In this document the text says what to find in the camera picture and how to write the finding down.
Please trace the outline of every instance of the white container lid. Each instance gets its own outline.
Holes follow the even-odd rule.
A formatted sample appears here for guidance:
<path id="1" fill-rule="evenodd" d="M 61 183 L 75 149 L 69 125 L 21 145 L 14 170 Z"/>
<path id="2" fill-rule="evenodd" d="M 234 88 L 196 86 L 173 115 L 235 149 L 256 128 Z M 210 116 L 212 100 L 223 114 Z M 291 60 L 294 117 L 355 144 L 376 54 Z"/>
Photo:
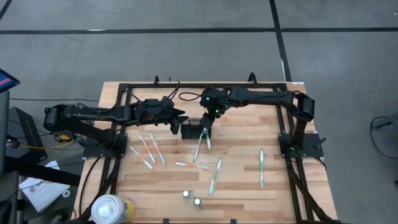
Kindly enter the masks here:
<path id="1" fill-rule="evenodd" d="M 199 198 L 196 198 L 196 199 L 193 201 L 193 203 L 194 203 L 195 205 L 200 205 L 200 199 L 199 199 Z"/>
<path id="2" fill-rule="evenodd" d="M 96 224 L 117 223 L 122 212 L 120 199 L 113 195 L 100 196 L 91 208 L 91 216 Z"/>

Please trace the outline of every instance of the gray concrete floor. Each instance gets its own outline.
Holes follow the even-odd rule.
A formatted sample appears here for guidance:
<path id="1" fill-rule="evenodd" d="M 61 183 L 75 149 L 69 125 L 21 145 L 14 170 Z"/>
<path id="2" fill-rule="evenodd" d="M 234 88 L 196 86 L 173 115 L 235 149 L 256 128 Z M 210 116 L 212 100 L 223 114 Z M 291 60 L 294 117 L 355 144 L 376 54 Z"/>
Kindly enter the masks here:
<path id="1" fill-rule="evenodd" d="M 0 0 L 0 7 L 5 3 Z M 276 1 L 282 27 L 398 27 L 397 1 Z M 0 21 L 13 29 L 273 27 L 268 1 L 13 0 Z M 396 160 L 376 152 L 373 117 L 398 111 L 398 32 L 284 34 L 292 79 L 316 100 L 315 122 L 339 219 L 395 223 Z M 126 80 L 283 81 L 274 33 L 0 35 L 0 67 L 22 85 L 12 97 L 98 99 L 103 82 Z M 12 101 L 42 126 L 57 102 Z M 374 133 L 398 157 L 396 131 Z M 51 137 L 46 145 L 55 144 Z M 60 159 L 79 151 L 49 151 Z"/>

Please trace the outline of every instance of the wood plank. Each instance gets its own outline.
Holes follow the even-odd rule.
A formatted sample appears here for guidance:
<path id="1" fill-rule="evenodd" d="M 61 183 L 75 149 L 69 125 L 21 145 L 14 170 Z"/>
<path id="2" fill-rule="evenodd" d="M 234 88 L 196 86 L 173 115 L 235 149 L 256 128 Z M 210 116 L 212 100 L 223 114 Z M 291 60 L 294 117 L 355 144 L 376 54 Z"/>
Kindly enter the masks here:
<path id="1" fill-rule="evenodd" d="M 113 106 L 118 85 L 119 82 L 104 84 L 99 102 L 101 107 Z M 291 91 L 305 92 L 303 84 L 287 83 L 287 87 Z M 172 90 L 141 88 L 135 89 L 134 94 L 141 99 L 160 99 Z M 201 93 L 202 90 L 181 88 L 179 91 Z M 176 108 L 184 110 L 190 117 L 201 117 L 203 114 L 203 108 L 198 104 L 199 100 L 185 102 L 175 97 L 173 101 Z M 282 114 L 285 117 L 286 130 L 289 131 L 286 110 L 282 110 Z M 95 126 L 104 129 L 110 127 L 110 124 L 96 122 Z M 306 132 L 311 133 L 314 130 L 314 123 L 307 125 Z M 197 164 L 208 166 L 209 171 L 174 164 L 191 162 L 198 141 L 182 140 L 180 133 L 173 135 L 170 132 L 169 126 L 134 126 L 126 132 L 129 145 L 150 161 L 145 146 L 138 138 L 138 135 L 142 134 L 157 161 L 157 165 L 154 165 L 155 171 L 151 171 L 127 149 L 121 162 L 117 194 L 135 201 L 135 223 L 161 223 L 163 218 L 169 218 L 172 223 L 229 223 L 232 218 L 237 219 L 238 223 L 295 223 L 285 160 L 280 155 L 277 140 L 279 123 L 275 106 L 249 105 L 244 108 L 231 108 L 217 119 L 213 125 L 212 150 L 209 151 L 206 142 L 202 141 L 197 159 Z M 149 133 L 155 134 L 166 159 L 166 166 L 161 164 Z M 260 149 L 265 152 L 263 189 L 259 186 Z M 224 163 L 215 192 L 210 195 L 210 181 L 220 157 L 223 157 Z M 93 161 L 94 159 L 88 159 L 85 162 L 81 183 Z M 303 164 L 309 191 L 329 216 L 337 218 L 324 167 L 311 158 L 304 159 Z M 97 163 L 88 179 L 83 196 L 83 209 L 96 195 L 102 167 L 103 159 Z M 190 198 L 182 197 L 184 190 L 191 191 Z M 193 205 L 194 198 L 201 199 L 200 207 Z M 79 198 L 76 199 L 75 209 L 78 208 L 78 204 Z M 303 217 L 306 217 L 303 201 L 301 208 Z"/>

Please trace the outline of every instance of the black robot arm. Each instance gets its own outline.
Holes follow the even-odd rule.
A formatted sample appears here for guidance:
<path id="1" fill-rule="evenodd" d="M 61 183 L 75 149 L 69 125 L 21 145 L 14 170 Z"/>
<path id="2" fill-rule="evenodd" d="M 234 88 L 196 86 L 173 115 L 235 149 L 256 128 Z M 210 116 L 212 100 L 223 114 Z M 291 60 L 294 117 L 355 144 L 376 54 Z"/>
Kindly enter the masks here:
<path id="1" fill-rule="evenodd" d="M 187 116 L 180 116 L 185 112 L 174 108 L 173 101 L 166 96 L 161 101 L 148 99 L 112 108 L 92 108 L 83 104 L 57 105 L 46 108 L 44 112 L 45 129 L 49 131 L 68 130 L 93 137 L 98 144 L 108 148 L 117 145 L 118 135 L 115 130 L 98 129 L 82 121 L 111 121 L 121 126 L 170 124 L 171 132 L 177 134 L 180 123 L 188 118 Z"/>
<path id="2" fill-rule="evenodd" d="M 249 91 L 239 86 L 219 90 L 208 86 L 200 96 L 200 105 L 206 108 L 201 124 L 210 131 L 215 119 L 231 107 L 239 108 L 250 104 L 283 106 L 296 118 L 294 129 L 290 132 L 290 146 L 294 149 L 303 148 L 305 127 L 314 116 L 314 100 L 298 91 Z"/>

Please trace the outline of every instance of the toothbrush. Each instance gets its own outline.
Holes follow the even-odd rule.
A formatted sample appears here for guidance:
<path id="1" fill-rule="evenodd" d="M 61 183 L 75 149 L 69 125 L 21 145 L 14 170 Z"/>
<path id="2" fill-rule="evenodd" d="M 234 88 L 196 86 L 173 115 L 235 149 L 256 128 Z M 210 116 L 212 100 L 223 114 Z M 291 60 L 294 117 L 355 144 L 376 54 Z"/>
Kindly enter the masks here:
<path id="1" fill-rule="evenodd" d="M 149 154 L 150 159 L 152 159 L 152 161 L 154 161 L 154 164 L 156 164 L 156 160 L 155 160 L 154 156 L 152 155 L 152 153 L 150 152 L 147 143 L 144 141 L 144 138 L 141 135 L 139 135 L 138 137 L 139 137 L 139 139 L 141 139 L 141 141 L 144 143 L 145 147 L 147 148 L 147 152 Z"/>
<path id="2" fill-rule="evenodd" d="M 186 164 L 184 162 L 174 162 L 175 165 L 177 166 L 185 166 L 185 167 L 197 167 L 197 168 L 202 168 L 204 170 L 209 170 L 210 168 L 207 166 L 199 166 L 199 165 L 195 165 L 195 164 Z"/>
<path id="3" fill-rule="evenodd" d="M 264 177 L 262 176 L 264 171 L 264 150 L 260 149 L 260 186 L 264 188 Z"/>
<path id="4" fill-rule="evenodd" d="M 199 143 L 198 143 L 198 147 L 197 147 L 197 151 L 195 153 L 195 157 L 193 158 L 193 162 L 195 162 L 198 159 L 198 154 L 199 154 L 199 148 L 200 148 L 200 142 L 201 142 L 201 138 L 203 137 L 203 132 L 200 134 L 199 136 Z"/>
<path id="5" fill-rule="evenodd" d="M 209 194 L 213 194 L 213 193 L 214 193 L 214 188 L 215 188 L 215 186 L 216 186 L 216 180 L 217 180 L 217 177 L 218 177 L 218 173 L 219 173 L 220 170 L 221 170 L 221 164 L 222 164 L 222 163 L 223 163 L 223 158 L 221 157 L 221 158 L 218 160 L 218 164 L 217 164 L 216 171 L 214 172 L 213 180 L 211 180 L 210 189 L 209 189 Z"/>
<path id="6" fill-rule="evenodd" d="M 138 158 L 139 158 L 148 168 L 150 168 L 151 170 L 154 170 L 154 168 L 152 168 L 152 166 L 149 164 L 149 162 L 147 162 L 147 161 L 143 158 L 142 155 L 138 154 L 138 152 L 137 152 L 136 150 L 134 150 L 134 148 L 133 148 L 132 146 L 129 146 L 129 148 L 130 148 L 131 151 L 133 151 L 133 152 L 138 156 Z"/>
<path id="7" fill-rule="evenodd" d="M 166 166 L 166 160 L 164 159 L 163 154 L 160 152 L 159 146 L 157 145 L 157 142 L 155 140 L 155 136 L 153 134 L 150 134 L 150 138 L 152 139 L 152 142 L 154 143 L 157 153 L 159 153 L 160 159 L 162 160 L 164 166 Z"/>
<path id="8" fill-rule="evenodd" d="M 206 134 L 207 148 L 211 150 L 210 137 L 207 128 L 203 128 L 203 132 Z"/>

